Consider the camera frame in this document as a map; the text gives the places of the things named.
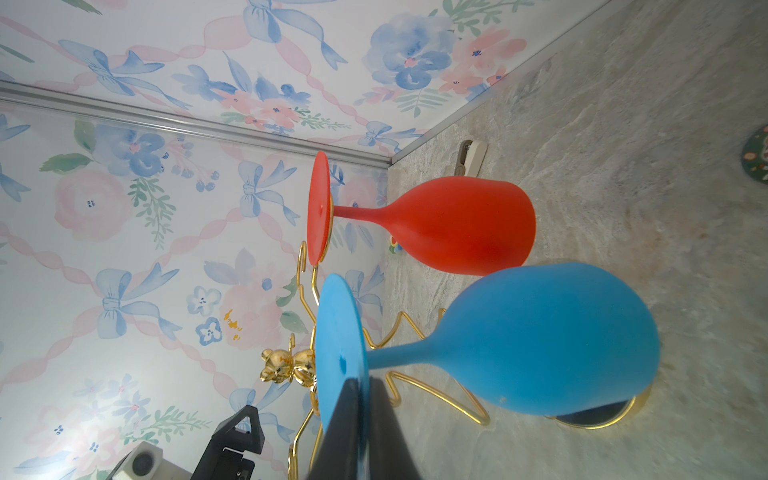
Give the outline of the red wine glass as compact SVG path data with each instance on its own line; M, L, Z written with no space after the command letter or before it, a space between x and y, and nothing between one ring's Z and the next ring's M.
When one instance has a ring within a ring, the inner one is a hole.
M434 179L382 208L336 206L329 160L320 151L313 165L308 202L306 243L311 265L324 259L337 218L377 224L422 264L472 276L523 265L537 229L533 204L520 187L481 178Z

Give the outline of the colourful small toy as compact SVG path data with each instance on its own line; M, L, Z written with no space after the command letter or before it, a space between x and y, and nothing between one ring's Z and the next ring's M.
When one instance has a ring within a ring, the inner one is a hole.
M397 254L402 250L402 246L397 242L394 237L390 237L389 251L392 254Z

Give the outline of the blue back wine glass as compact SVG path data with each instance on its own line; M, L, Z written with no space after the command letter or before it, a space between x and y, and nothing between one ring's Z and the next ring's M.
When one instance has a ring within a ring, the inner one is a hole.
M466 288L425 339L369 350L355 298L336 274L324 282L316 326L320 418L329 423L343 384L410 364L445 370L479 398L517 413L558 417L625 402L654 381L656 323L613 274L583 263L527 266Z

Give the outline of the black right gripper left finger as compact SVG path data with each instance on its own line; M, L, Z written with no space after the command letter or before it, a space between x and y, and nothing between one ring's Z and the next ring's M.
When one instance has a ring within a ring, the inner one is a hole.
M355 480L360 458L359 382L347 379L308 480Z

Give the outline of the small white grey device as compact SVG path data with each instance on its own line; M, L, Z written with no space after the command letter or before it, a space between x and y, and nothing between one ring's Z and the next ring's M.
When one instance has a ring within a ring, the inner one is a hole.
M488 145L482 141L462 141L458 150L454 175L477 178L486 157L487 150Z

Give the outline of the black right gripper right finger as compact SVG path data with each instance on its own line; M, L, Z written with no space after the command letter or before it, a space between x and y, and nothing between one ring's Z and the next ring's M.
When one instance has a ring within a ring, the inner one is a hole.
M420 480L384 382L370 380L369 473L373 480Z

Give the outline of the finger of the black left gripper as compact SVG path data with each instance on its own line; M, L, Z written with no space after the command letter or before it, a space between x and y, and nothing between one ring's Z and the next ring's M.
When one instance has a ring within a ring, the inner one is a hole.
M265 434L255 406L246 405L221 422L211 435L192 480L249 480L255 463L245 454L260 455Z

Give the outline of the round green red badge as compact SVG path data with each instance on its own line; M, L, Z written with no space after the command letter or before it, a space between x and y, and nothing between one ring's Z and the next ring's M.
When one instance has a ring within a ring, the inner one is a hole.
M744 172L758 183L768 183L768 125L753 132L741 153Z

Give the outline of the left corner aluminium post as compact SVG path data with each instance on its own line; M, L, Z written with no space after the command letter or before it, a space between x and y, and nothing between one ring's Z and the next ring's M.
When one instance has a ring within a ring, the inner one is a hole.
M244 127L190 118L175 113L163 113L14 82L1 82L1 100L28 107L92 117L105 121L122 122L177 134L199 136L209 140L269 148L286 153L314 156L317 152L323 151L328 154L330 159L335 161L379 169L387 169L392 165L391 160L383 155L263 133Z

